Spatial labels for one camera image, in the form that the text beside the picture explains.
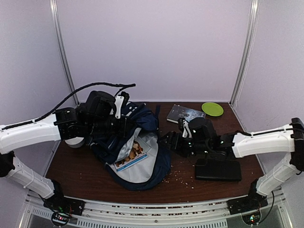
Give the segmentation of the dog cover book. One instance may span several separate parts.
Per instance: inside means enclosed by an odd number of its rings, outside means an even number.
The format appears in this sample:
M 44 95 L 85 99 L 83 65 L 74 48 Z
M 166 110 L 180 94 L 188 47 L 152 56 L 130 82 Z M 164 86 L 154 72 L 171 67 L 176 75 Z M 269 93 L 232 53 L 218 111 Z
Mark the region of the dog cover book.
M 123 171 L 123 170 L 130 168 L 131 166 L 139 163 L 140 161 L 144 160 L 147 157 L 148 157 L 148 155 L 144 151 L 144 149 L 140 145 L 140 143 L 137 141 L 134 141 L 133 147 L 132 147 L 129 155 L 127 157 L 125 157 L 124 159 L 115 163 L 115 170 L 117 172 Z

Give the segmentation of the navy blue backpack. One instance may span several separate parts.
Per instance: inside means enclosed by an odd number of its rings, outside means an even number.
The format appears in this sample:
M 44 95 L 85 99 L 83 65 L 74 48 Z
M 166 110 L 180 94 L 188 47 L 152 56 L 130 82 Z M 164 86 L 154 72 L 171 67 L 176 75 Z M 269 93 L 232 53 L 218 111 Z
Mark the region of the navy blue backpack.
M 159 108 L 128 102 L 121 111 L 134 122 L 125 137 L 116 134 L 91 136 L 87 145 L 119 185 L 144 191 L 163 181 L 171 170 L 171 153 L 160 145 Z

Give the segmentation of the black leather case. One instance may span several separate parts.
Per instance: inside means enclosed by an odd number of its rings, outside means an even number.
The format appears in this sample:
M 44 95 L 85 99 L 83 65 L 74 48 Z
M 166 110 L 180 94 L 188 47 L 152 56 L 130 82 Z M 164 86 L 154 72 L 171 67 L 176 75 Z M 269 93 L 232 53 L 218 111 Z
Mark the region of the black leather case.
M 241 166 L 237 161 L 198 159 L 195 163 L 195 179 L 239 182 L 242 180 Z

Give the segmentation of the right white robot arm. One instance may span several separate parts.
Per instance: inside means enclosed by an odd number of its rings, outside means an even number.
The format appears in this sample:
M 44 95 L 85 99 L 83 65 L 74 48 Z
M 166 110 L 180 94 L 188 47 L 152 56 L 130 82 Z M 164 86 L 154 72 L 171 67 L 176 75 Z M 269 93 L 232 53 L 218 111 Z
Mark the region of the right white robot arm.
M 160 143 L 182 157 L 205 154 L 224 161 L 249 155 L 284 152 L 285 157 L 269 173 L 255 180 L 243 204 L 254 209 L 275 188 L 304 170 L 304 123 L 292 118 L 291 123 L 271 130 L 246 133 L 235 131 L 217 135 L 212 121 L 196 117 L 178 120 L 180 132 L 168 132 Z

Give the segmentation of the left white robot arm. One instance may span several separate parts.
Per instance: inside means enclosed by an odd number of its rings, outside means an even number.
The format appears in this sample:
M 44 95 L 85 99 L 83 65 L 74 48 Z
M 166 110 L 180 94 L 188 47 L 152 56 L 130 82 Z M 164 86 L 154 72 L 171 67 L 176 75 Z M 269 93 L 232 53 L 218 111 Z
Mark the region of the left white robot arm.
M 87 101 L 78 108 L 55 109 L 40 119 L 3 125 L 0 128 L 0 175 L 28 188 L 58 211 L 68 207 L 60 184 L 47 179 L 24 165 L 14 150 L 37 143 L 66 141 L 80 147 L 84 140 L 96 134 L 125 136 L 130 122 L 122 114 L 129 94 L 115 96 L 102 91 L 92 91 Z

